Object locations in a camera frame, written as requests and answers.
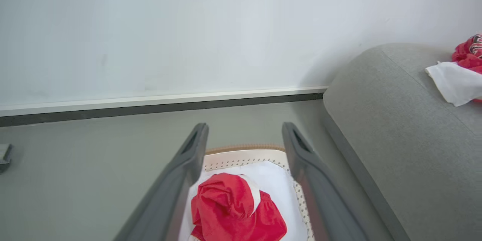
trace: white cloth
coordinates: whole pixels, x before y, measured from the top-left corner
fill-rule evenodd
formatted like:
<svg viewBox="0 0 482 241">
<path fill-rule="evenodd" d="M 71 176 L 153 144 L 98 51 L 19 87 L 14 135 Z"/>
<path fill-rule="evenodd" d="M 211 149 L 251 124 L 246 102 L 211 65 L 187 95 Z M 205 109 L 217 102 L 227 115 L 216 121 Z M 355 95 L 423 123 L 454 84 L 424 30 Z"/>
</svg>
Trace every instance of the white cloth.
<svg viewBox="0 0 482 241">
<path fill-rule="evenodd" d="M 191 235 L 194 225 L 192 224 L 191 200 L 198 194 L 198 186 L 214 174 L 225 172 L 227 174 L 244 174 L 253 181 L 261 191 L 268 193 L 279 210 L 279 213 L 286 223 L 286 235 L 281 241 L 304 241 L 308 239 L 308 229 L 303 222 L 299 208 L 298 199 L 293 188 L 293 179 L 286 170 L 272 162 L 259 162 L 232 167 L 227 169 L 215 169 L 210 172 L 201 172 L 199 180 L 189 188 L 186 208 L 179 231 L 178 241 L 187 241 Z"/>
<path fill-rule="evenodd" d="M 437 85 L 447 102 L 459 107 L 473 99 L 482 99 L 482 75 L 453 62 L 439 62 L 425 72 Z"/>
</svg>

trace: red garment on sofa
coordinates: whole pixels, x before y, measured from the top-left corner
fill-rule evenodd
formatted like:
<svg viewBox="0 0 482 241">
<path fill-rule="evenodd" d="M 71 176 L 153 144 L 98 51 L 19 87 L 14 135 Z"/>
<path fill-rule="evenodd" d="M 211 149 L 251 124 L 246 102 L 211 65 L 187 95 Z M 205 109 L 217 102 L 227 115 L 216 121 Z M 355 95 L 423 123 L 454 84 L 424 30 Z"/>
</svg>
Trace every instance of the red garment on sofa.
<svg viewBox="0 0 482 241">
<path fill-rule="evenodd" d="M 200 241 L 279 241 L 287 231 L 270 195 L 239 175 L 215 174 L 200 184 L 191 212 L 191 236 Z"/>
<path fill-rule="evenodd" d="M 459 44 L 452 54 L 452 61 L 460 67 L 482 74 L 482 35 L 470 37 L 466 42 Z"/>
</svg>

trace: gray sofa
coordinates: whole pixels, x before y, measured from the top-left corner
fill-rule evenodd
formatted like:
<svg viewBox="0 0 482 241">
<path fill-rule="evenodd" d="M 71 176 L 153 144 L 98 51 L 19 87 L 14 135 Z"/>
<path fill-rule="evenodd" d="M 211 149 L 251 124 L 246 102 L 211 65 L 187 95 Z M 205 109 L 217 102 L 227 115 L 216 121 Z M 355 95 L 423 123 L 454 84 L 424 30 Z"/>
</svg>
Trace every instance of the gray sofa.
<svg viewBox="0 0 482 241">
<path fill-rule="evenodd" d="M 363 52 L 324 94 L 324 124 L 396 241 L 482 240 L 482 104 L 448 104 L 424 68 L 450 52 Z"/>
</svg>

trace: white baseboard trim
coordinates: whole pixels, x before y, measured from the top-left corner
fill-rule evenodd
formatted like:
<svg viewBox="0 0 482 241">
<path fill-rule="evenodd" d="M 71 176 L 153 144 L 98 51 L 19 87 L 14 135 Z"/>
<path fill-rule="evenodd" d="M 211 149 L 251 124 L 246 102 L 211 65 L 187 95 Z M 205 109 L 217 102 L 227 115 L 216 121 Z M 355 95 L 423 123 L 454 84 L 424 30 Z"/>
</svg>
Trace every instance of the white baseboard trim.
<svg viewBox="0 0 482 241">
<path fill-rule="evenodd" d="M 141 105 L 179 104 L 181 102 L 205 102 L 245 98 L 259 98 L 285 95 L 305 95 L 323 93 L 328 87 L 280 88 L 275 90 L 247 90 L 242 92 L 213 92 L 191 95 L 161 95 L 115 98 L 102 100 L 84 100 L 71 102 L 46 102 L 43 104 L 18 104 L 0 107 L 0 116 L 18 116 L 91 109 L 138 107 Z"/>
</svg>

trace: dark baseboard strip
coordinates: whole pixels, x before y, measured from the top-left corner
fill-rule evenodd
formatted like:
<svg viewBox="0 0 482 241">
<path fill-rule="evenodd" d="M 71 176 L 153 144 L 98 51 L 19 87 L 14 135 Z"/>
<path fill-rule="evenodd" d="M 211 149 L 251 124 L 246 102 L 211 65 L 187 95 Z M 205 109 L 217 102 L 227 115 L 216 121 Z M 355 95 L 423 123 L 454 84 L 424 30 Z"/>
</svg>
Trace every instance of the dark baseboard strip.
<svg viewBox="0 0 482 241">
<path fill-rule="evenodd" d="M 134 114 L 151 114 L 151 113 L 207 109 L 207 108 L 217 108 L 217 107 L 238 107 L 241 105 L 252 105 L 252 104 L 276 104 L 279 102 L 308 101 L 308 100 L 318 100 L 322 98 L 323 98 L 323 93 L 310 93 L 306 95 L 272 96 L 272 97 L 233 99 L 233 100 L 222 100 L 222 101 L 206 101 L 206 102 L 184 102 L 180 104 L 156 104 L 156 105 L 143 105 L 140 107 L 119 107 L 119 108 L 105 108 L 105 109 L 55 112 L 55 113 L 44 113 L 44 114 L 28 114 L 28 115 L 20 115 L 20 116 L 3 116 L 3 117 L 0 117 L 0 127 L 18 126 L 18 125 L 35 124 L 35 123 L 43 123 L 43 122 L 71 121 L 74 119 L 93 119 L 96 117 L 127 116 L 127 115 L 134 115 Z"/>
</svg>

